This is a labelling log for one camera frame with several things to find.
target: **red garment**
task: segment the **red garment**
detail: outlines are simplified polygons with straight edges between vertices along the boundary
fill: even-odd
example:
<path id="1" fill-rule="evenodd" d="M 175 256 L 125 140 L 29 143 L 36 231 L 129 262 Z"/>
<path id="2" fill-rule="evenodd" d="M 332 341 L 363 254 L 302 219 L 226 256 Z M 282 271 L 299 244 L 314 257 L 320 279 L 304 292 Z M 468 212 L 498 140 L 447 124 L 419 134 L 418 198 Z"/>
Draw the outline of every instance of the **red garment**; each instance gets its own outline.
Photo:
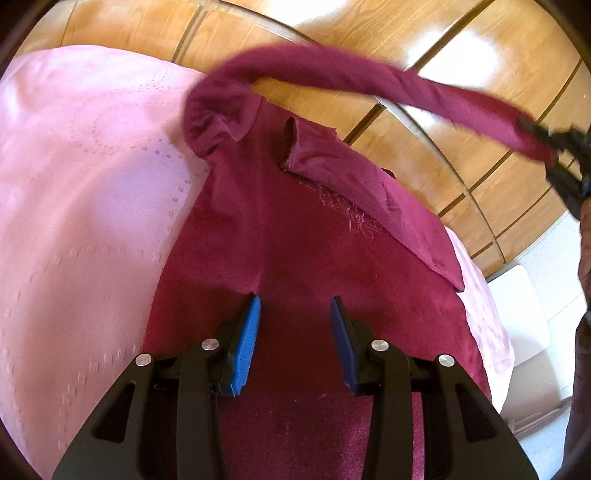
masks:
<path id="1" fill-rule="evenodd" d="M 490 392 L 439 218 L 334 130 L 250 92 L 269 74 L 427 108 L 540 159 L 548 151 L 513 127 L 522 113 L 499 100 L 324 47 L 241 54 L 189 95 L 187 142 L 211 173 L 166 263 L 144 351 L 182 353 L 255 292 L 262 316 L 248 383 L 220 402 L 229 478 L 357 480 L 371 399 L 343 383 L 333 296 L 408 355 L 452 353 Z M 414 420 L 419 478 L 418 411 Z"/>

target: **maroon shirt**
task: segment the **maroon shirt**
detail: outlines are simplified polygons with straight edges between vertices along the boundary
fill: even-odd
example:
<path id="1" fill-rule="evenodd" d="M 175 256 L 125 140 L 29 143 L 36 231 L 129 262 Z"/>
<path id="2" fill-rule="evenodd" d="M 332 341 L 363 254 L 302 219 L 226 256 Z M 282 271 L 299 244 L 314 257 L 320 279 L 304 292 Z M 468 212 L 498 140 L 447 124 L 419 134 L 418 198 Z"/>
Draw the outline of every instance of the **maroon shirt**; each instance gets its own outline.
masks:
<path id="1" fill-rule="evenodd" d="M 456 295 L 462 272 L 436 215 L 334 130 L 252 93 L 262 76 L 379 95 L 540 160 L 551 152 L 499 100 L 319 46 L 243 53 L 189 95 L 186 140 L 211 172 L 163 271 L 144 351 L 182 353 L 255 292 L 262 316 L 248 383 L 220 402 L 229 477 L 359 479 L 371 398 L 343 383 L 329 301 L 341 295 L 352 317 L 408 355 L 452 353 L 490 395 Z M 418 408 L 414 420 L 419 478 Z"/>

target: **wooden wall panel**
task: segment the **wooden wall panel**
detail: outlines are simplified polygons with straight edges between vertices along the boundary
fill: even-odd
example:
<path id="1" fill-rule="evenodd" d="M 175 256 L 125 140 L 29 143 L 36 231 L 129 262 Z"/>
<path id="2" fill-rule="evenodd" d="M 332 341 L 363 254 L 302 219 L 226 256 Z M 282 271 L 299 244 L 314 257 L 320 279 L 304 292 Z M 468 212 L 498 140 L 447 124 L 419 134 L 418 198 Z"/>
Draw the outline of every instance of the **wooden wall panel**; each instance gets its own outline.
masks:
<path id="1" fill-rule="evenodd" d="M 233 0 L 323 44 L 410 66 L 479 0 Z"/>
<path id="2" fill-rule="evenodd" d="M 499 235 L 547 189 L 544 165 L 514 153 L 473 194 Z"/>
<path id="3" fill-rule="evenodd" d="M 15 57 L 32 51 L 59 47 L 75 4 L 60 2 L 54 5 L 31 30 Z"/>
<path id="4" fill-rule="evenodd" d="M 82 0 L 62 45 L 101 45 L 171 60 L 198 8 L 174 0 Z"/>
<path id="5" fill-rule="evenodd" d="M 280 41 L 287 40 L 244 18 L 212 10 L 199 26 L 182 65 L 209 72 L 242 50 Z"/>
<path id="6" fill-rule="evenodd" d="M 444 160 L 388 111 L 380 114 L 352 148 L 391 170 L 434 213 L 462 194 Z"/>
<path id="7" fill-rule="evenodd" d="M 580 170 L 580 168 L 579 168 L 579 162 L 573 161 L 572 163 L 570 163 L 570 165 L 569 165 L 569 170 L 570 170 L 570 172 L 571 172 L 571 173 L 572 173 L 572 174 L 573 174 L 575 177 L 577 177 L 579 180 L 581 180 L 581 179 L 583 178 L 583 176 L 581 175 L 581 170 Z"/>
<path id="8" fill-rule="evenodd" d="M 209 72 L 215 65 L 242 50 L 280 41 L 287 40 L 246 18 L 210 11 L 197 30 L 182 65 Z M 299 87 L 272 79 L 258 82 L 254 89 L 270 102 L 319 124 L 336 128 L 341 137 L 346 136 L 375 103 L 373 99 L 361 95 Z"/>
<path id="9" fill-rule="evenodd" d="M 455 232 L 470 255 L 491 243 L 491 232 L 476 205 L 469 199 L 464 198 L 443 215 L 441 221 Z"/>
<path id="10" fill-rule="evenodd" d="M 527 213 L 510 226 L 498 239 L 507 261 L 530 246 L 564 213 L 560 197 L 549 190 Z"/>
<path id="11" fill-rule="evenodd" d="M 495 0 L 421 69 L 426 78 L 483 89 L 538 118 L 572 74 L 579 54 L 533 0 Z M 468 186 L 507 151 L 432 115 L 417 120 Z"/>
<path id="12" fill-rule="evenodd" d="M 491 245 L 486 250 L 482 251 L 472 260 L 476 266 L 480 268 L 485 277 L 493 274 L 503 266 L 503 259 L 494 245 Z"/>
<path id="13" fill-rule="evenodd" d="M 571 124 L 587 129 L 591 124 L 591 74 L 584 65 L 542 123 L 551 129 L 568 128 Z M 513 153 L 473 194 L 493 232 L 500 235 L 547 189 L 543 165 Z M 556 218 L 554 214 L 548 221 L 552 224 Z M 544 232 L 545 223 L 536 229 L 537 236 Z"/>

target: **white floor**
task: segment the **white floor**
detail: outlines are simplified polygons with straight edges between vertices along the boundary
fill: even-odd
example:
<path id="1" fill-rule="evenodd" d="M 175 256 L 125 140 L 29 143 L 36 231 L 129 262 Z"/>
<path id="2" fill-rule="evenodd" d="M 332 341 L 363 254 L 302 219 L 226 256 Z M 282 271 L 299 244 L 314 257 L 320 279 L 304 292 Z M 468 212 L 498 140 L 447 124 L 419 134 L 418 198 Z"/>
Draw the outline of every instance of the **white floor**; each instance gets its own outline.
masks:
<path id="1" fill-rule="evenodd" d="M 501 412 L 511 420 L 546 413 L 572 395 L 574 332 L 587 309 L 577 277 L 579 223 L 568 213 L 520 255 L 550 330 L 550 346 L 513 371 Z"/>

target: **pink bedspread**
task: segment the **pink bedspread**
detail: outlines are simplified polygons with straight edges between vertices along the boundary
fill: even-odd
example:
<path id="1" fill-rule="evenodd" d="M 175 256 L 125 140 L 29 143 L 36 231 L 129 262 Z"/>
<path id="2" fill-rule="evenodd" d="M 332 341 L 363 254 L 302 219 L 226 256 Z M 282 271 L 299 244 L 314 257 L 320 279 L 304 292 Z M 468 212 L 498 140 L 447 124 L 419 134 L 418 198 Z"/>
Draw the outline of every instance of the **pink bedspread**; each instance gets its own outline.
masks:
<path id="1" fill-rule="evenodd" d="M 207 177 L 180 133 L 201 75 L 74 46 L 20 57 L 0 83 L 0 418 L 44 479 L 139 352 Z M 482 275 L 450 237 L 500 409 L 512 348 Z"/>

